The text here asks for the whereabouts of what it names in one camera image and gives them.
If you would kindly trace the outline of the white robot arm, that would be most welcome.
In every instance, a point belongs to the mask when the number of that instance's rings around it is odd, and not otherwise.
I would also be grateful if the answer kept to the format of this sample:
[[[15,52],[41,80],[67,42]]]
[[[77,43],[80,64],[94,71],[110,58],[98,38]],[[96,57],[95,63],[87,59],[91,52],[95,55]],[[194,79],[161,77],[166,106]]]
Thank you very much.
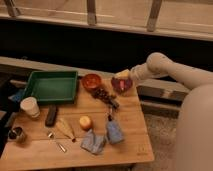
[[[176,63],[160,52],[115,74],[135,83],[170,76],[190,89],[179,112],[172,171],[213,171],[213,72]]]

